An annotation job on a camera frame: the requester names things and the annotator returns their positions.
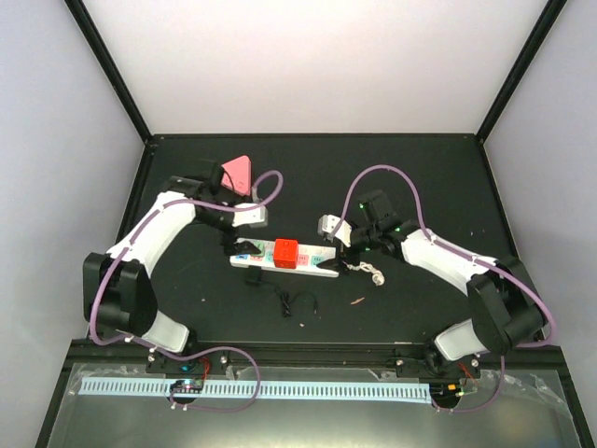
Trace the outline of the right controller board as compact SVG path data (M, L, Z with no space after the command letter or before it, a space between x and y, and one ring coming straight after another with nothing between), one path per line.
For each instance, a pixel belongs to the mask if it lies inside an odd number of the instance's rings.
M441 399L462 397L465 394L465 390L457 384L430 384L429 390L433 397Z

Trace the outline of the white power strip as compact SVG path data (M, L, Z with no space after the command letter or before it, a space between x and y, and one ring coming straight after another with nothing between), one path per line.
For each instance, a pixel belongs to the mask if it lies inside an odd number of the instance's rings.
M253 244L259 252L255 255L236 255L229 258L235 268L258 267L263 271L296 273L309 276L337 278L339 273L320 266L324 261L334 260L336 248L320 245L302 245L297 240L275 241L242 239Z

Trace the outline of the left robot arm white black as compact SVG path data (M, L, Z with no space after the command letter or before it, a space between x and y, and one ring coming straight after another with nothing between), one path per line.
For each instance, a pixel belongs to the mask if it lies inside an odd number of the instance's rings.
M239 241L238 230L266 225L267 209L236 189L222 194L222 182L229 178L213 161L204 161L196 176L170 177L149 211L120 242L85 258L84 317L95 343L108 343L98 333L108 328L117 332L112 343L138 339L168 351L167 360L180 372L199 365L201 351L191 343L193 330L160 310L151 274L178 234L193 222L220 231L227 256L257 252L256 245Z

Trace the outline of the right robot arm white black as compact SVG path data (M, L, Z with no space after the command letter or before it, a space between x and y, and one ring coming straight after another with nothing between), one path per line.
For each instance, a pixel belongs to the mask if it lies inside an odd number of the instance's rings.
M548 314L535 299L535 287L519 259L482 257L415 220L403 221L381 190L363 195L359 208L365 219L361 227L334 215L319 218L319 234L338 249L321 267L337 273L365 270L361 254L379 250L435 275L467 298L470 317L442 330L425 349L423 362L430 373L447 375L463 357L503 356L547 324Z

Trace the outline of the small black adapter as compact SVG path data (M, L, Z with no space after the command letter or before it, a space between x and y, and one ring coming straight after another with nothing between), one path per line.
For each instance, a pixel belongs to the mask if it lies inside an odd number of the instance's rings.
M249 266L245 273L244 282L248 286L259 286L262 282L262 269L258 266Z

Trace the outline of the pink triangular socket adapter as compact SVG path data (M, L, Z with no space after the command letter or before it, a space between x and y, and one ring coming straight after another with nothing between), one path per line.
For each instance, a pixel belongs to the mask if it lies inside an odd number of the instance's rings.
M224 175L221 185L242 196L251 195L252 164L248 156L242 155L222 164Z

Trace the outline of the red plug adapter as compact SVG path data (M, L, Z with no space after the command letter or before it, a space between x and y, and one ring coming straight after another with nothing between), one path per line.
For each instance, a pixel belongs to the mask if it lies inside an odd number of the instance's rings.
M292 239L276 239L273 248L273 263L276 268L294 270L298 266L299 243Z

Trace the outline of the left controller board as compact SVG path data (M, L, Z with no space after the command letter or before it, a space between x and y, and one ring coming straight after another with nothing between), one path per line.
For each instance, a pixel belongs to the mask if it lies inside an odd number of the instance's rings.
M204 381L201 379L180 379L170 385L170 394L199 394L203 386Z

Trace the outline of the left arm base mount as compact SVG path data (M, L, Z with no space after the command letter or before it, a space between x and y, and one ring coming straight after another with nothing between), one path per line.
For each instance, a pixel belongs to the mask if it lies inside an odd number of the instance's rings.
M160 373L166 376L187 376L199 377L207 376L214 372L219 372L221 366L226 366L229 361L229 350L219 350L201 357L194 357L187 360L180 360L180 357L188 357L195 354L196 350L189 354L172 354L166 355L165 351L155 349L149 350L144 359L146 365L146 372Z

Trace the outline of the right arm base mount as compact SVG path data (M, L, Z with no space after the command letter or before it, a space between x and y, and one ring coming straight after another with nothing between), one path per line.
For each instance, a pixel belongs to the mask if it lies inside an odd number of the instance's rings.
M471 356L456 361L447 360L430 345L399 344L392 350L388 364L399 376L441 380L471 376L478 379L479 368L473 366L472 361Z

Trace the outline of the controller board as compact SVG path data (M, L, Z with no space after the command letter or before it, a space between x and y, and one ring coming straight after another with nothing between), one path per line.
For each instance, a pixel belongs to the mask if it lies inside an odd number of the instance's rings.
M203 386L204 381L201 379L180 379L170 385L170 394L199 394Z
M433 397L441 399L462 397L465 394L465 390L457 384L430 384L429 390Z

